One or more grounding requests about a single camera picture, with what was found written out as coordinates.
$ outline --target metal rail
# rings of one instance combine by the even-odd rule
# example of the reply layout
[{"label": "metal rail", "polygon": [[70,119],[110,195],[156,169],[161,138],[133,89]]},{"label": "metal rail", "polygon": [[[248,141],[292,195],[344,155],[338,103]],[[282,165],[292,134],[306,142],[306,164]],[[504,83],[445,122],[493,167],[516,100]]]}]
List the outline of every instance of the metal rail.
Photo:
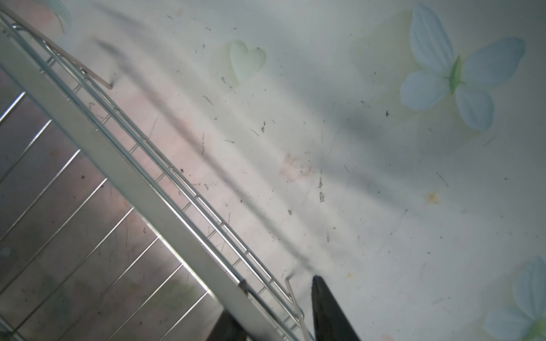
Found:
[{"label": "metal rail", "polygon": [[[0,15],[0,19],[4,22],[4,24],[7,27],[7,30],[10,31],[11,37],[14,38],[22,47],[23,49],[27,50],[30,49],[30,47],[27,45],[25,46],[24,39],[18,34],[17,31],[25,31],[25,28],[17,25],[17,24],[9,24],[2,15]],[[210,233],[207,237],[204,237],[204,235],[196,228],[192,227],[191,225],[185,224],[186,227],[192,232],[192,234],[199,240],[201,245],[211,253],[216,261],[220,263],[220,265],[224,268],[224,270],[236,281],[239,282],[242,280],[242,276],[238,274],[238,272],[234,269],[234,267],[240,263],[241,261],[245,264],[246,267],[258,278],[258,280],[261,282],[263,287],[258,291],[255,292],[252,288],[249,288],[249,294],[252,298],[251,301],[255,302],[257,306],[264,311],[265,315],[271,319],[271,322],[277,326],[277,328],[283,333],[285,338],[288,338],[290,340],[296,341],[296,337],[293,334],[293,330],[295,327],[297,327],[297,321],[298,317],[296,315],[301,314],[302,311],[298,311],[297,314],[294,314],[292,308],[288,305],[290,303],[295,303],[288,292],[284,289],[284,287],[281,285],[281,283],[269,272],[269,270],[263,265],[263,263],[258,259],[258,257],[249,249],[249,247],[244,243],[244,241],[236,234],[236,232],[229,226],[229,224],[218,214],[216,210],[199,194],[199,192],[186,180],[186,178],[182,175],[181,172],[178,171],[178,168],[175,167],[168,159],[167,157],[150,141],[150,139],[128,118],[128,116],[119,108],[117,105],[108,97],[108,95],[87,75],[87,73],[78,65],[74,65],[71,61],[68,61],[61,57],[55,51],[51,48],[51,46],[41,37],[38,37],[34,35],[31,32],[28,32],[36,41],[38,44],[49,53],[50,58],[47,61],[46,65],[43,65],[43,61],[38,62],[38,64],[42,67],[41,72],[45,72],[47,76],[52,78],[52,80],[61,87],[61,90],[65,93],[65,95],[68,97],[67,100],[71,100],[75,103],[76,107],[80,109],[80,111],[87,116],[87,118],[92,121],[93,124],[94,121],[90,118],[89,115],[92,116],[90,112],[87,112],[87,108],[85,106],[81,108],[81,103],[79,103],[79,99],[77,97],[74,97],[74,95],[78,92],[79,89],[82,87],[84,90],[86,90],[87,93],[89,93],[98,104],[102,106],[104,110],[108,113],[106,118],[100,122],[100,127],[97,126],[100,130],[105,129],[104,124],[110,119],[113,118],[122,128],[129,134],[129,136],[136,142],[135,145],[128,151],[128,154],[132,154],[138,147],[140,147],[148,157],[150,157],[154,163],[163,171],[162,174],[157,178],[155,181],[155,184],[157,184],[163,177],[167,176],[173,184],[177,187],[177,189],[184,194],[184,197],[188,200],[188,204],[181,210],[176,205],[174,205],[175,211],[179,210],[181,214],[186,211],[187,208],[190,206],[193,206],[197,209],[197,211],[203,216],[203,218],[206,220],[206,222],[213,227],[212,233]],[[37,55],[32,53],[33,51],[28,51],[34,59],[37,58]],[[48,65],[52,65],[53,63],[58,63],[66,72],[68,72],[77,82],[77,87],[72,90],[72,93],[68,92],[66,89],[66,86],[62,83],[62,81],[56,76],[56,74],[49,68]],[[5,111],[5,113],[0,117],[0,125],[5,122],[6,119],[9,118],[11,113],[13,112],[13,109],[17,106],[17,104],[24,98],[26,95],[26,92],[22,92],[15,101],[10,105],[10,107]],[[25,148],[23,153],[16,159],[15,163],[10,166],[7,172],[5,172],[2,177],[0,177],[0,182],[2,182],[7,175],[13,171],[15,166],[20,162],[20,160],[25,156],[25,154],[30,150],[30,148],[35,144],[37,139],[44,134],[48,126],[51,124],[51,120],[49,120],[46,125],[44,125],[40,131],[36,134],[36,136],[32,139],[32,141],[28,144],[28,146]],[[2,237],[0,237],[0,242],[10,233],[17,224],[21,221],[21,219],[31,210],[31,208],[36,204],[36,202],[45,194],[45,192],[53,185],[55,180],[57,180],[60,175],[67,169],[69,164],[74,160],[74,158],[79,154],[80,150],[78,150],[64,165],[63,168],[55,175],[55,177],[47,184],[47,186],[40,192],[40,194],[37,196],[37,198],[27,207],[27,209],[23,212],[22,215],[18,217],[18,219],[12,224],[12,226],[4,233]],[[0,295],[6,291],[6,289],[17,279],[17,277],[24,272],[24,270],[30,265],[30,263],[35,260],[39,254],[47,247],[47,245],[51,242],[51,240],[57,236],[62,229],[66,226],[66,224],[77,214],[78,211],[81,210],[81,208],[87,203],[91,197],[96,193],[96,191],[102,186],[107,179],[105,178],[99,186],[84,200],[84,202],[76,209],[76,211],[61,225],[61,227],[46,241],[42,247],[30,258],[30,260],[24,265],[23,269],[20,270],[15,277],[13,277],[1,290]],[[165,198],[166,202],[169,202],[170,205],[173,205],[170,202],[170,198]],[[76,265],[74,269],[61,281],[60,284],[58,284],[54,290],[47,295],[47,297],[40,301],[40,303],[23,319],[22,322],[20,322],[15,328],[11,329],[11,335],[13,337],[16,337],[18,334],[18,330],[33,316],[35,312],[37,312],[40,307],[54,294],[57,292],[57,290],[83,265],[83,263],[100,247],[100,245],[110,236],[115,229],[123,222],[123,220],[134,210],[134,207],[129,209],[129,211],[123,216],[123,218],[106,234],[106,236]],[[214,235],[218,233],[222,239],[230,246],[230,248],[234,251],[234,253],[237,255],[238,259],[233,263],[229,264],[225,260],[225,257],[212,245],[212,243],[209,241],[209,239]],[[95,301],[93,305],[86,308],[84,312],[62,333],[62,335],[58,338],[58,340],[61,340],[64,336],[68,334],[68,332],[80,322],[83,317],[91,311],[93,307],[95,307],[101,299],[106,295],[107,292],[110,291],[113,286],[118,283],[118,281],[133,267],[134,264],[148,251],[159,239],[159,237],[156,237],[147,247],[144,251],[141,252],[141,254],[101,293],[99,298]],[[180,267],[182,267],[183,264],[181,264],[153,293],[150,295],[140,306],[139,308],[134,311],[129,318],[117,329],[116,332],[108,339],[110,340],[113,338],[116,333],[122,329],[124,325],[145,305],[146,302],[149,301],[149,299],[167,282],[169,278],[171,278]],[[271,310],[271,308],[263,301],[263,299],[260,297],[260,294],[262,294],[265,290],[269,291],[275,301],[277,301],[280,306],[284,309],[284,311],[288,314],[287,319],[284,321],[280,320],[279,317]],[[161,336],[159,339],[160,341],[170,332],[172,331],[176,325],[183,320],[185,316],[208,294],[208,292],[205,292],[191,307],[188,311],[186,311],[182,317],[178,319],[178,321],[166,331],[164,335]],[[286,325],[286,322],[292,319],[295,324],[288,328]]]}]

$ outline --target white surface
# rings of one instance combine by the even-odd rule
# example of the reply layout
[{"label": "white surface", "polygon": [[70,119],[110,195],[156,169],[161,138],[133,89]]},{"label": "white surface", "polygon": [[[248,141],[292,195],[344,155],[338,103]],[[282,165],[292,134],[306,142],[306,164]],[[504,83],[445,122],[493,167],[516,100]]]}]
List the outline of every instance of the white surface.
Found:
[{"label": "white surface", "polygon": [[[423,112],[400,104],[419,69],[410,1],[65,0],[66,34],[43,5],[6,3],[115,81],[112,97],[265,264],[295,273],[308,325],[319,273],[362,339],[492,339],[485,316],[515,307],[519,271],[546,258],[541,1],[427,2],[462,59],[526,41],[488,90],[484,132],[450,94]],[[235,40],[266,53],[242,83]]]}]

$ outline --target metal wire shelf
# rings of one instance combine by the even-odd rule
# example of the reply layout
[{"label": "metal wire shelf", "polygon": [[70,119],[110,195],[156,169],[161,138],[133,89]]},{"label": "metal wire shelf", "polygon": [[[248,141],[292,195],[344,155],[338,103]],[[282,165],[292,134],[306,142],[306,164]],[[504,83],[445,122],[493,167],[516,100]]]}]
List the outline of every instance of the metal wire shelf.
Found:
[{"label": "metal wire shelf", "polygon": [[[65,58],[58,51],[51,47],[51,45],[44,40],[42,37],[35,35],[32,32],[29,32],[25,27],[25,23],[20,22],[20,19],[17,18],[13,13],[4,9],[2,7],[3,14],[0,12],[0,19],[4,25],[4,33],[11,38],[12,41],[16,42],[20,48],[26,51],[26,54],[30,59],[40,68],[40,71],[46,74],[53,83],[59,87],[67,97],[67,100],[72,101],[76,107],[80,110],[82,115],[84,115],[88,120],[101,131],[108,131],[106,128],[106,123],[113,119],[119,127],[127,133],[132,140],[134,141],[134,146],[126,152],[129,158],[137,149],[141,149],[152,161],[153,163],[161,170],[161,174],[151,183],[151,186],[157,191],[159,195],[164,196],[164,201],[166,204],[174,206],[174,210],[180,212],[182,217],[184,212],[186,212],[190,207],[193,207],[205,220],[205,222],[213,228],[213,231],[207,236],[194,227],[193,222],[184,221],[184,225],[190,230],[193,236],[201,243],[201,245],[213,256],[213,258],[218,262],[218,264],[225,270],[225,272],[233,279],[235,282],[240,282],[243,280],[242,275],[235,269],[239,263],[243,263],[248,270],[257,278],[261,284],[261,288],[256,291],[254,288],[249,286],[248,291],[251,298],[251,301],[264,313],[265,316],[269,318],[271,323],[276,327],[276,330],[283,336],[284,339],[289,339],[296,341],[297,337],[294,335],[294,330],[298,328],[298,316],[294,312],[292,305],[292,299],[286,289],[282,284],[273,276],[273,274],[266,268],[266,266],[260,261],[260,259],[255,255],[255,253],[249,249],[245,242],[237,235],[234,229],[229,225],[229,223],[223,219],[220,214],[207,202],[207,200],[192,186],[192,184],[184,177],[184,175],[179,171],[179,167],[175,167],[168,158],[153,144],[152,141],[134,124],[130,118],[114,103],[114,101],[97,85],[97,83],[91,78],[88,72],[86,72],[78,64],[75,64],[72,58]],[[25,39],[19,32],[25,32],[28,34],[28,38]],[[46,55],[49,57],[47,61],[44,62],[43,59],[39,57],[39,54],[36,52],[33,47],[29,44],[29,39],[32,39],[37,45],[46,52]],[[71,76],[77,82],[77,85],[73,89],[69,89],[65,82],[61,80],[57,72],[52,69],[53,65],[59,65],[62,70]],[[81,103],[80,99],[76,96],[78,92],[83,89],[88,95],[90,95],[107,113],[108,115],[99,122],[95,116],[87,110],[87,107]],[[0,126],[9,119],[9,116],[14,112],[17,105],[22,101],[26,96],[26,92],[21,92],[13,103],[5,110],[3,115],[0,117]],[[35,143],[40,139],[44,133],[47,132],[48,128],[55,123],[52,119],[49,119],[41,129],[38,130],[34,138],[26,146],[23,152],[15,159],[15,161],[8,167],[7,171],[4,174],[0,175],[0,183],[6,179],[6,177],[14,170],[18,163],[23,160],[25,155],[32,149]],[[17,227],[18,223],[29,213],[29,211],[38,203],[38,201],[44,196],[44,194],[51,188],[51,186],[59,179],[59,177],[69,168],[70,164],[74,159],[81,155],[81,149],[77,149],[76,152],[66,161],[64,166],[58,171],[58,173],[50,180],[50,182],[43,188],[43,190],[38,194],[38,196],[32,201],[32,203],[20,214],[20,216],[15,220],[7,231],[0,236],[0,243]],[[184,198],[188,201],[187,205],[183,208],[179,208],[175,203],[168,198],[161,187],[158,185],[162,179],[168,179],[176,187],[180,193],[183,194]],[[98,186],[87,196],[87,198],[79,205],[79,207],[70,215],[70,217],[63,223],[61,226],[50,236],[50,238],[35,252],[35,254],[29,258],[26,264],[22,269],[18,271],[16,276],[12,277],[4,287],[0,289],[0,295],[6,292],[6,290],[12,285],[17,278],[24,273],[25,270],[31,265],[31,263],[48,247],[48,245],[54,240],[54,238],[67,226],[71,219],[88,203],[94,194],[108,181],[108,178],[104,178]],[[29,313],[27,316],[22,319],[16,326],[12,327],[8,321],[4,318],[0,318],[0,325],[9,333],[9,335],[15,340],[24,340],[24,337],[19,334],[20,328],[42,307],[46,301],[53,296],[57,290],[66,282],[68,279],[86,262],[89,257],[91,257],[96,250],[102,245],[102,243],[112,234],[115,230],[125,221],[125,219],[136,210],[134,207],[131,207],[123,217],[108,231],[108,233],[100,240],[100,242],[89,252],[87,255],[81,259],[78,264],[69,272],[67,276],[55,287],[55,289],[50,292],[40,303]],[[210,239],[218,235],[221,239],[229,246],[233,253],[237,256],[237,260],[233,263],[230,263],[226,260],[225,256],[220,252],[210,241]],[[160,239],[159,236],[156,236],[155,239],[134,259],[134,261],[101,293],[98,299],[88,306],[81,314],[78,316],[67,328],[66,330],[57,338],[58,340],[63,339],[70,330],[76,326],[85,316],[88,314],[99,302],[101,299],[118,283],[124,275],[138,262],[139,259]],[[145,306],[145,304],[152,299],[152,297],[163,287],[163,285],[174,276],[180,268],[183,267],[183,263],[180,264],[161,284],[160,286],[149,295],[142,304],[119,326],[119,328],[107,339],[108,341],[113,339],[117,333],[122,330],[122,328],[131,320],[131,318],[139,312],[139,310]],[[288,317],[281,320],[273,309],[264,301],[261,297],[261,294],[267,291],[273,297],[274,301],[282,308]],[[160,336],[159,341],[163,340],[186,316],[189,314],[192,309],[194,309],[206,295],[211,294],[209,290],[206,290],[163,335]],[[288,321],[292,320],[291,326],[287,325]]]}]

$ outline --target scratch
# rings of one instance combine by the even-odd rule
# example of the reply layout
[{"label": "scratch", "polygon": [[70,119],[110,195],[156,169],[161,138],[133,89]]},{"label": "scratch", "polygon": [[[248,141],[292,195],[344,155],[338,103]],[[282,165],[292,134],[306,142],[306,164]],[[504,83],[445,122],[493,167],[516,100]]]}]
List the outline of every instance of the scratch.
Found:
[{"label": "scratch", "polygon": [[383,248],[385,247],[385,244],[387,244],[387,242],[383,242],[383,245],[381,245],[381,249],[379,249],[376,255],[378,255],[381,252],[381,250],[383,250]]},{"label": "scratch", "polygon": [[203,98],[206,98],[206,100],[209,101],[211,105],[214,105],[207,96],[203,96]]},{"label": "scratch", "polygon": [[486,143],[484,143],[484,144],[482,145],[482,147],[487,146],[487,145],[488,145],[489,143],[491,143],[491,141],[494,140],[495,138],[496,138],[496,136],[492,137],[491,140],[489,140],[489,141],[487,141]]},{"label": "scratch", "polygon": [[157,118],[158,118],[158,117],[159,117],[159,112],[157,113],[156,120],[153,121],[152,130],[150,130],[150,133],[148,134],[148,138],[151,138],[151,137],[152,137],[152,131],[153,131],[153,129],[156,127],[156,122],[157,122]]},{"label": "scratch", "polygon": [[61,24],[61,30],[63,30],[63,34],[64,34],[64,26],[63,26],[63,22],[61,21],[61,18],[59,18],[59,16],[57,14],[55,14],[55,16],[57,17],[57,20],[59,21],[59,23]]},{"label": "scratch", "polygon": [[443,177],[440,175],[440,173],[436,172],[436,174],[440,177],[440,179],[442,179],[442,181],[446,184],[446,186],[449,187],[446,180],[443,179]]},{"label": "scratch", "polygon": [[423,279],[423,273],[425,272],[425,268],[426,268],[426,265],[428,263],[425,263],[423,264],[423,266],[421,267],[421,270],[419,271],[419,279]]}]

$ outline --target food stain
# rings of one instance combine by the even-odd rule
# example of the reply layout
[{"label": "food stain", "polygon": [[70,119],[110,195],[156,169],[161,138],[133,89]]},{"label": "food stain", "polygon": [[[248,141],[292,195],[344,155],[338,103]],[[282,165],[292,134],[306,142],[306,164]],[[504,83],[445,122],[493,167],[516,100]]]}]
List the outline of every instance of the food stain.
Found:
[{"label": "food stain", "polygon": [[313,166],[309,161],[302,161],[299,157],[292,154],[288,154],[284,158],[281,169],[278,172],[278,174],[285,177],[288,182],[308,177],[313,173]]},{"label": "food stain", "polygon": [[380,341],[395,341],[395,340],[389,334],[383,334],[383,335],[381,335]]},{"label": "food stain", "polygon": [[438,198],[438,195],[439,195],[438,192],[428,193],[427,196],[426,196],[427,197],[426,203],[427,204],[439,204],[440,203],[440,198]]}]

